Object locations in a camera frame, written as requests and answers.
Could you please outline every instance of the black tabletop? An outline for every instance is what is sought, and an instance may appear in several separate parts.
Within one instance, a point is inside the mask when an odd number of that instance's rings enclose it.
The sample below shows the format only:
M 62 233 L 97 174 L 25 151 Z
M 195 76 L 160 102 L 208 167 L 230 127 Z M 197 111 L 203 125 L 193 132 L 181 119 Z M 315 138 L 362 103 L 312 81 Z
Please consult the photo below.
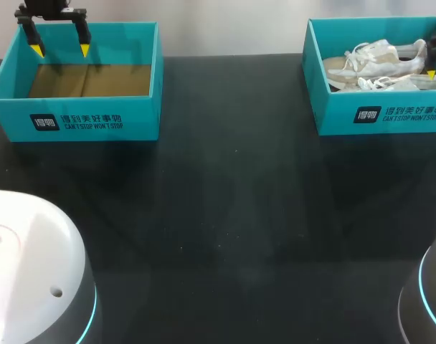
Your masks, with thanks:
M 107 343 L 402 343 L 436 134 L 319 137 L 300 55 L 166 58 L 156 143 L 12 144 L 0 189 L 76 223 Z

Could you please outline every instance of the white sneaker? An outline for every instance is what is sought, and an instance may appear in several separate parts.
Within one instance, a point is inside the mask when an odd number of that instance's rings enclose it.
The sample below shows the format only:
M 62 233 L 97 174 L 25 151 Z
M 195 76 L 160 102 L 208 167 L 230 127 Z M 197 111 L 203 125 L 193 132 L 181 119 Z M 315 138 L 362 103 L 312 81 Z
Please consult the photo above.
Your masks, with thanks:
M 356 85 L 363 77 L 401 77 L 419 74 L 425 65 L 427 45 L 423 39 L 414 44 L 394 46 L 386 39 L 374 43 L 361 43 L 343 57 L 323 61 L 328 83 L 340 90 Z
M 429 75 L 405 75 L 403 77 L 380 77 L 364 79 L 360 77 L 356 85 L 347 85 L 339 92 L 361 91 L 420 91 L 436 90 L 436 75 L 433 80 Z

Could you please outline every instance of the teal cardboard box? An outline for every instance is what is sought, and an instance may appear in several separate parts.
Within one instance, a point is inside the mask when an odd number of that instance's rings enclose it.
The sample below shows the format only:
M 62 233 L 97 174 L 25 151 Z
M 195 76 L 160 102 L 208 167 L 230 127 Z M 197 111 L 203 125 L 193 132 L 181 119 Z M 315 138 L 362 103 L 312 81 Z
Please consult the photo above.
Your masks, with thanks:
M 436 17 L 311 19 L 303 70 L 319 135 L 436 132 L 436 90 L 331 92 L 322 59 L 363 42 L 412 44 L 436 33 Z
M 86 58 L 74 24 L 38 24 L 37 30 L 44 59 L 19 27 L 0 66 L 0 123 L 10 141 L 158 139 L 164 61 L 157 23 L 89 24 Z M 150 65 L 149 91 L 147 86 L 145 95 L 31 98 L 40 65 Z

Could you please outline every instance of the white wall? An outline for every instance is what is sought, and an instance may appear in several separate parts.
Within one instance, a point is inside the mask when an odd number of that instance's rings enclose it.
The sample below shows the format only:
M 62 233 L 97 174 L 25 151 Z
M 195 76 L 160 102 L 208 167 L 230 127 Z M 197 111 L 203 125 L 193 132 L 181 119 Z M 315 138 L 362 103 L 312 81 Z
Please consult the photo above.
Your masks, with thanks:
M 21 0 L 0 0 L 0 58 Z M 436 0 L 72 0 L 89 22 L 158 21 L 165 55 L 300 52 L 308 18 L 436 16 Z

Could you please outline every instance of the yellow fingertip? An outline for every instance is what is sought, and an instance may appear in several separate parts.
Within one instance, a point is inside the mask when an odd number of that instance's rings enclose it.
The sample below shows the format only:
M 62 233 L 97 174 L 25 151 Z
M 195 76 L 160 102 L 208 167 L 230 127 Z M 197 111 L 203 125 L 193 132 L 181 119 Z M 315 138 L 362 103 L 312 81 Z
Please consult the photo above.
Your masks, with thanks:
M 433 80 L 433 78 L 435 77 L 435 70 L 428 70 L 427 74 L 430 76 L 430 80 Z
M 89 44 L 81 44 L 81 51 L 82 55 L 86 57 L 87 53 L 89 52 Z
M 39 47 L 39 45 L 38 44 L 32 44 L 32 45 L 30 45 L 30 47 L 39 55 L 39 56 L 41 56 L 43 59 L 44 59 L 44 54 L 43 54 L 43 52 L 41 51 L 41 48 Z

